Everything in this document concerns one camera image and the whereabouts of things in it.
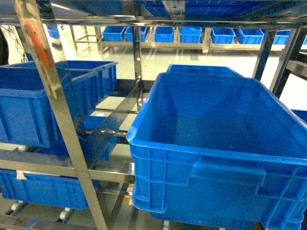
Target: metal post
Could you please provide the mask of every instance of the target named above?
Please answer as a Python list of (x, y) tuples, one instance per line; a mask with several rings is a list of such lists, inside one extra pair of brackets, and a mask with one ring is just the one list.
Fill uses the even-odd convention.
[(211, 30), (212, 28), (206, 27), (205, 32), (204, 32), (204, 37), (203, 37), (203, 47), (202, 47), (202, 53), (207, 54), (209, 52), (209, 47), (211, 43)]
[(276, 31), (268, 31), (268, 30), (265, 31), (252, 78), (261, 80), (265, 65), (269, 58), (270, 50), (272, 48), (275, 35)]
[(287, 44), (282, 51), (276, 73), (270, 86), (270, 91), (272, 91), (278, 98), (280, 98), (283, 88), (286, 85), (290, 75), (290, 70), (286, 69), (288, 61), (296, 60), (306, 34), (306, 28), (291, 30)]
[(96, 41), (97, 41), (97, 48), (100, 54), (103, 54), (103, 47), (101, 45), (101, 40), (102, 40), (102, 36), (101, 36), (101, 29), (99, 26), (95, 26), (95, 34), (96, 34)]
[(71, 36), (72, 36), (73, 46), (75, 47), (76, 52), (78, 52), (78, 46), (77, 46), (77, 42), (76, 42), (75, 32), (73, 31), (73, 26), (70, 25), (69, 27), (71, 29)]
[(85, 39), (87, 41), (89, 41), (90, 39), (88, 38), (87, 26), (85, 25), (83, 28), (84, 28), (84, 32), (85, 32)]
[(16, 29), (16, 32), (18, 34), (21, 45), (23, 46), (23, 49), (24, 49), (24, 56), (25, 56), (24, 58), (26, 59), (26, 61), (33, 61), (33, 58), (32, 58), (32, 55), (31, 55), (31, 50), (30, 50), (30, 48), (27, 44), (27, 41), (24, 37), (24, 34), (23, 34), (21, 27), (16, 26), (15, 29)]
[[(48, 12), (48, 20), (46, 22), (55, 23), (51, 5), (44, 2), (36, 2), (35, 0), (12, 1), (97, 229), (107, 230), (92, 178), (88, 172), (75, 131), (70, 108), (66, 101), (66, 87), (69, 87), (72, 83), (68, 80), (70, 78), (69, 72), (64, 71), (65, 68), (68, 68), (68, 64), (63, 47), (61, 43), (57, 46), (57, 53), (61, 54), (60, 64), (63, 67), (62, 71), (58, 72), (40, 16), (40, 9), (44, 8), (44, 12)], [(62, 81), (66, 84), (65, 89), (63, 88)]]
[[(135, 6), (135, 15), (140, 15), (140, 6)], [(143, 104), (143, 81), (142, 81), (142, 63), (141, 63), (141, 27), (134, 26), (132, 29), (133, 58), (134, 58), (134, 76), (135, 82), (139, 86), (137, 108), (141, 109)]]

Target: stainless steel rack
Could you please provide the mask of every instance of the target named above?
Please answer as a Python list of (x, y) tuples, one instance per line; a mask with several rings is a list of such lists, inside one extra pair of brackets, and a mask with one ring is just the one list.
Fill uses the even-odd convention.
[[(200, 18), (184, 17), (185, 1), (163, 1), (166, 9), (171, 16), (153, 17), (146, 15), (144, 9), (135, 4), (133, 1), (125, 1), (124, 10), (127, 13), (113, 16), (93, 16), (93, 15), (57, 15), (53, 14), (50, 4), (46, 1), (39, 0), (12, 0), (17, 15), (1, 15), (0, 23), (12, 24), (17, 26), (17, 31), (22, 37), (23, 46), (27, 52), (31, 52), (35, 63), (38, 67), (40, 77), (48, 92), (48, 98), (54, 111), (58, 126), (63, 135), (66, 147), (70, 157), (58, 157), (51, 155), (42, 155), (34, 152), (20, 152), (18, 150), (7, 151), (0, 150), (0, 168), (31, 171), (34, 173), (49, 173), (61, 176), (70, 176), (78, 178), (89, 204), (90, 211), (96, 223), (96, 229), (112, 229), (114, 220), (120, 209), (120, 204), (128, 184), (134, 183), (134, 164), (118, 164), (108, 161), (86, 162), (75, 130), (75, 124), (72, 121), (70, 107), (65, 97), (65, 90), (62, 86), (62, 79), (69, 74), (67, 71), (58, 71), (61, 66), (68, 67), (63, 48), (61, 45), (56, 48), (49, 46), (47, 36), (44, 32), (43, 24), (69, 24), (95, 26), (96, 28), (103, 25), (126, 25), (133, 26), (133, 56), (134, 56), (134, 73), (135, 80), (118, 80), (118, 91), (129, 93), (127, 98), (112, 111), (111, 115), (103, 122), (98, 129), (94, 131), (94, 136), (100, 140), (100, 143), (107, 144), (116, 132), (105, 132), (108, 130), (108, 119), (118, 120), (119, 126), (127, 117), (135, 104), (138, 109), (143, 103), (143, 93), (147, 92), (153, 84), (153, 81), (142, 80), (141, 65), (141, 47), (156, 45), (140, 42), (140, 26), (199, 26), (208, 29), (204, 32), (205, 41), (209, 41), (211, 27), (244, 27), (244, 28), (265, 28), (263, 42), (257, 48), (260, 49), (253, 78), (261, 80), (269, 52), (272, 48), (276, 30), (291, 29), (287, 44), (281, 53), (280, 63), (271, 84), (270, 90), (280, 97), (283, 87), (290, 73), (296, 74), (303, 79), (307, 78), (307, 55), (300, 53), (300, 48), (307, 35), (306, 18), (282, 18), (282, 17), (252, 17), (249, 18)], [(220, 47), (210, 44), (198, 44), (199, 49), (207, 52), (209, 47), (219, 49)], [(236, 45), (230, 46), (229, 49), (237, 49)], [(100, 204), (94, 189), (92, 180), (121, 183), (118, 192), (118, 198), (111, 212), (107, 212), (104, 204)], [(31, 228), (27, 227), (27, 219), (18, 217), (17, 213), (22, 210), (23, 205), (19, 208), (8, 212), (5, 216), (0, 216), (0, 228), (5, 229), (93, 229), (83, 226), (68, 225), (64, 221), (50, 222), (38, 221)], [(260, 224), (255, 224), (255, 229), (264, 229)]]
[[(232, 44), (215, 44), (211, 39), (211, 28), (207, 27), (201, 34), (201, 43), (181, 43), (180, 42), (180, 31), (179, 27), (175, 27), (174, 30), (174, 42), (166, 43), (166, 42), (155, 42), (154, 41), (154, 32), (156, 27), (152, 27), (146, 37), (144, 42), (141, 42), (142, 48), (159, 48), (159, 49), (191, 49), (191, 50), (201, 50), (203, 54), (207, 54), (210, 50), (251, 50), (257, 51), (260, 50), (261, 45), (253, 45), (253, 44), (240, 44), (237, 40)], [(96, 34), (88, 35), (76, 39), (73, 28), (71, 26), (71, 34), (72, 40), (74, 43), (74, 47), (77, 51), (78, 43), (95, 43), (98, 46), (98, 50), (100, 53), (103, 53), (105, 47), (132, 47), (132, 42), (108, 42), (104, 41), (103, 36), (101, 35), (101, 30), (98, 27), (95, 27)], [(88, 37), (96, 37), (96, 41), (89, 41)], [(271, 51), (282, 51), (285, 45), (272, 45)], [(307, 49), (307, 45), (302, 45), (302, 49)]]

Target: shelving unit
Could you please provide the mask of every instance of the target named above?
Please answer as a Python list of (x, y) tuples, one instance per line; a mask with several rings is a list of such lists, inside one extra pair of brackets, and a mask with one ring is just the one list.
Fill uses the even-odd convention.
[[(125, 133), (119, 133), (114, 130), (110, 131), (107, 121), (110, 119), (117, 120), (117, 126), (119, 128), (127, 115), (131, 113), (135, 104), (137, 104), (138, 110), (140, 109), (143, 103), (143, 94), (147, 92), (153, 84), (153, 81), (142, 80), (141, 47), (192, 48), (201, 49), (204, 53), (207, 53), (209, 49), (259, 49), (260, 52), (253, 74), (253, 78), (258, 80), (261, 80), (271, 48), (272, 50), (283, 49), (280, 64), (270, 87), (270, 90), (276, 94), (277, 97), (280, 97), (290, 73), (303, 79), (307, 78), (307, 55), (299, 53), (302, 43), (307, 35), (307, 19), (298, 18), (302, 16), (303, 13), (299, 9), (303, 9), (304, 13), (307, 13), (307, 10), (305, 10), (307, 4), (305, 2), (300, 2), (298, 5), (295, 5), (288, 2), (268, 1), (272, 4), (266, 4), (265, 7), (257, 9), (254, 12), (249, 12), (247, 15), (241, 15), (239, 18), (184, 17), (185, 1), (162, 2), (170, 15), (169, 17), (153, 17), (148, 15), (148, 12), (146, 12), (146, 9), (144, 9), (142, 5), (135, 4), (133, 1), (127, 1), (123, 4), (123, 13), (121, 16), (55, 16), (50, 4), (39, 0), (27, 0), (27, 4), (24, 3), (24, 0), (13, 0), (17, 15), (0, 15), (0, 23), (17, 26), (17, 31), (19, 31), (19, 36), (22, 37), (21, 41), (23, 42), (26, 52), (31, 52), (35, 60), (45, 89), (52, 92), (48, 95), (48, 99), (70, 155), (70, 157), (42, 155), (31, 152), (31, 148), (28, 149), (28, 152), (20, 152), (17, 149), (14, 151), (0, 150), (0, 168), (78, 178), (96, 223), (96, 229), (98, 230), (113, 228), (114, 220), (120, 209), (123, 197), (126, 194), (128, 184), (133, 184), (135, 180), (133, 172), (134, 164), (118, 164), (109, 161), (85, 161), (75, 130), (75, 124), (71, 119), (69, 105), (65, 99), (65, 91), (62, 87), (61, 80), (67, 72), (64, 72), (63, 75), (61, 75), (57, 70), (57, 68), (59, 68), (59, 62), (61, 62), (62, 65), (66, 63), (63, 48), (61, 45), (57, 46), (55, 52), (54, 48), (49, 46), (46, 34), (44, 33), (43, 23), (47, 25), (69, 24), (94, 26), (97, 29), (96, 39), (99, 42), (98, 44), (101, 45), (100, 50), (103, 50), (103, 47), (105, 46), (119, 46), (120, 44), (123, 46), (133, 47), (135, 80), (118, 80), (118, 92), (126, 93), (128, 96), (99, 126), (99, 128), (94, 131), (94, 139), (95, 141), (99, 140), (100, 144), (108, 144), (114, 135), (120, 136), (124, 139)], [(276, 11), (272, 13), (272, 9), (277, 5), (280, 6), (278, 9), (280, 9), (282, 17), (278, 17), (278, 12)], [(257, 18), (255, 15), (260, 12), (262, 17)], [(101, 37), (97, 35), (101, 34), (100, 27), (104, 25), (133, 26), (133, 42), (123, 42), (120, 44), (104, 42), (101, 40)], [(140, 26), (174, 26), (177, 28), (175, 33), (176, 42), (172, 44), (155, 43), (153, 42), (154, 33), (151, 31), (147, 42), (142, 43), (140, 42)], [(178, 27), (182, 26), (207, 28), (203, 32), (203, 43), (179, 43)], [(264, 28), (270, 30), (266, 32), (261, 45), (220, 45), (212, 44), (211, 42), (210, 28), (212, 27)], [(272, 44), (276, 30), (280, 29), (291, 29), (288, 42), (285, 46), (273, 46)], [(99, 203), (92, 180), (121, 183), (116, 203), (110, 213), (106, 212), (104, 204)], [(22, 211), (23, 206), (24, 204), (21, 203), (20, 205), (17, 205), (15, 210), (11, 210), (6, 215), (0, 216), (0, 228), (17, 230), (28, 229), (29, 227), (27, 226), (27, 223), (29, 219), (20, 218), (17, 215), (18, 212)], [(67, 220), (66, 218), (57, 222), (40, 220), (37, 221), (31, 229), (93, 229), (83, 226), (68, 225), (65, 223)], [(255, 229), (263, 230), (264, 228), (261, 224), (256, 223)]]
[[(211, 28), (205, 28), (201, 34), (201, 42), (196, 43), (181, 43), (180, 42), (180, 31), (179, 28), (176, 27), (174, 31), (174, 42), (173, 43), (163, 43), (163, 42), (155, 42), (154, 41), (154, 32), (156, 27), (152, 27), (147, 35), (145, 42), (141, 42), (142, 48), (173, 48), (173, 49), (191, 49), (191, 50), (202, 50), (203, 54), (208, 53), (210, 50), (252, 50), (257, 51), (260, 50), (261, 45), (251, 45), (251, 44), (240, 44), (237, 39), (235, 39), (232, 44), (215, 44), (211, 39)], [(98, 41), (84, 41), (88, 36), (96, 36)], [(77, 50), (78, 43), (95, 43), (98, 46), (99, 52), (103, 53), (105, 47), (132, 47), (132, 42), (107, 42), (104, 41), (101, 33), (97, 33), (96, 35), (85, 35), (82, 38), (75, 39), (74, 35), (73, 42), (74, 46)], [(282, 51), (285, 45), (272, 45), (271, 51)], [(302, 45), (302, 49), (307, 49), (307, 45)]]

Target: rack wheel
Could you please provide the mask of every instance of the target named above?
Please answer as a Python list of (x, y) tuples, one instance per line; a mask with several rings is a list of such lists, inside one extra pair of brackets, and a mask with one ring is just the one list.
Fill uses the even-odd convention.
[(65, 210), (60, 213), (59, 218), (61, 220), (65, 220), (68, 217), (68, 215), (70, 214), (70, 211), (71, 211), (70, 208), (65, 208)]
[(17, 203), (14, 203), (12, 206), (11, 206), (11, 210), (12, 211), (16, 211), (20, 208), (20, 206), (22, 206), (24, 204), (23, 201), (18, 201)]

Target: steel bar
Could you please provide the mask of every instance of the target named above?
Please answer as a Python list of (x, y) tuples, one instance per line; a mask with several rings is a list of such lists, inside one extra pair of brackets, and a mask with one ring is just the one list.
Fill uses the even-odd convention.
[[(28, 227), (29, 223), (34, 223), (34, 226)], [(0, 216), (0, 228), (11, 230), (96, 230), (91, 227), (7, 215)]]
[(85, 38), (86, 38), (87, 41), (89, 41), (88, 32), (87, 32), (87, 26), (85, 25), (83, 28), (84, 28), (84, 32), (85, 32)]
[(101, 131), (111, 129), (119, 130), (119, 127), (127, 118), (127, 110), (132, 110), (138, 98), (138, 86), (119, 104), (119, 106), (94, 130), (86, 139), (91, 146), (93, 158), (97, 159), (113, 137), (112, 133), (102, 133)]
[(297, 55), (296, 60), (298, 60), (300, 62), (307, 63), (307, 53), (299, 52), (299, 54)]
[[(149, 92), (153, 86), (153, 80), (143, 80), (144, 92)], [(131, 92), (135, 87), (135, 80), (129, 79), (117, 79), (117, 91), (118, 92)]]
[(79, 42), (80, 40), (85, 39), (85, 38), (87, 38), (87, 40), (88, 40), (88, 36), (91, 36), (91, 35), (86, 34), (86, 35), (84, 35), (84, 36), (78, 38), (78, 39), (77, 39), (77, 42)]
[(119, 194), (117, 196), (115, 204), (114, 204), (112, 211), (111, 211), (111, 213), (108, 217), (108, 223), (109, 223), (110, 229), (113, 229), (113, 227), (115, 225), (116, 217), (118, 216), (119, 210), (120, 210), (121, 205), (123, 203), (123, 200), (125, 198), (124, 194), (126, 193), (128, 186), (129, 186), (129, 184), (123, 184), (121, 186), (121, 189), (119, 191)]
[(292, 61), (289, 60), (287, 64), (287, 70), (290, 71), (290, 73), (307, 80), (307, 64), (300, 62), (300, 61)]
[[(74, 117), (71, 115), (71, 111), (78, 111), (78, 108), (74, 108), (76, 104), (72, 103), (76, 99), (74, 97), (69, 104), (67, 101), (70, 98), (68, 91), (72, 94), (74, 91), (63, 47), (61, 43), (57, 46), (56, 52), (59, 56), (54, 59), (42, 24), (41, 16), (47, 19), (44, 20), (47, 25), (55, 24), (51, 5), (35, 0), (13, 0), (13, 3), (97, 229), (106, 230), (96, 191), (75, 131)], [(60, 62), (61, 73), (57, 70), (59, 65), (56, 65), (56, 62)]]
[[(120, 183), (134, 182), (134, 164), (109, 161), (93, 161), (92, 169), (88, 170), (93, 180)], [(77, 177), (69, 157), (47, 155), (33, 152), (17, 152), (0, 150), (0, 168), (20, 170), (34, 173), (46, 173), (60, 176)]]
[[(141, 13), (140, 6), (135, 5), (135, 16)], [(138, 86), (137, 108), (141, 109), (143, 104), (143, 81), (142, 81), (142, 63), (141, 63), (141, 27), (134, 26), (132, 28), (132, 44), (133, 44), (133, 60), (134, 60), (134, 77)]]
[[(101, 42), (107, 47), (132, 47), (132, 42)], [(179, 49), (202, 49), (203, 44), (198, 43), (167, 43), (167, 42), (141, 42), (142, 48), (179, 48)]]
[(103, 53), (103, 46), (101, 45), (102, 35), (101, 35), (101, 29), (99, 26), (95, 27), (95, 36), (96, 36), (96, 42), (97, 42), (97, 49), (100, 54)]
[[(271, 51), (282, 51), (285, 45), (272, 45)], [(214, 44), (210, 38), (210, 50), (260, 50), (261, 45), (252, 44)]]
[(288, 61), (296, 60), (306, 34), (307, 29), (291, 30), (287, 44), (281, 53), (279, 64), (270, 86), (270, 91), (272, 91), (278, 98), (280, 98), (283, 88), (286, 85), (290, 75), (290, 70), (286, 68)]
[(73, 26), (72, 26), (72, 25), (70, 25), (69, 27), (70, 27), (70, 29), (71, 29), (72, 42), (73, 42), (73, 45), (74, 45), (75, 50), (76, 50), (76, 52), (77, 52), (77, 51), (78, 51), (78, 46), (77, 46), (77, 43), (76, 43), (75, 32), (74, 32), (74, 30), (73, 30)]
[[(153, 17), (153, 16), (71, 16), (57, 15), (58, 24), (71, 25), (131, 25), (131, 26), (197, 26), (197, 27), (231, 27), (290, 29), (307, 27), (307, 18), (208, 18), (208, 17)], [(20, 24), (16, 15), (1, 15), (2, 24)]]
[(265, 65), (269, 58), (270, 50), (272, 48), (275, 35), (276, 31), (265, 31), (252, 78), (255, 78), (259, 81), (261, 80)]
[(19, 40), (21, 42), (21, 45), (23, 46), (24, 55), (25, 55), (26, 61), (33, 60), (32, 55), (31, 55), (31, 50), (30, 50), (30, 48), (29, 48), (29, 46), (27, 44), (27, 41), (26, 41), (26, 39), (24, 37), (24, 34), (23, 34), (23, 31), (22, 31), (21, 27), (20, 26), (16, 26), (15, 29), (16, 29), (17, 35), (19, 37)]
[(203, 41), (202, 41), (202, 53), (207, 54), (209, 52), (210, 42), (211, 42), (211, 30), (212, 28), (206, 27)]
[[(108, 112), (111, 113), (113, 112), (114, 109), (105, 109), (105, 108), (96, 108), (95, 112)], [(132, 110), (126, 110), (126, 111), (121, 111), (123, 113), (127, 113), (127, 114), (138, 114), (138, 111), (132, 111)]]
[(76, 43), (87, 43), (88, 45), (90, 44), (96, 44), (96, 41), (76, 41)]

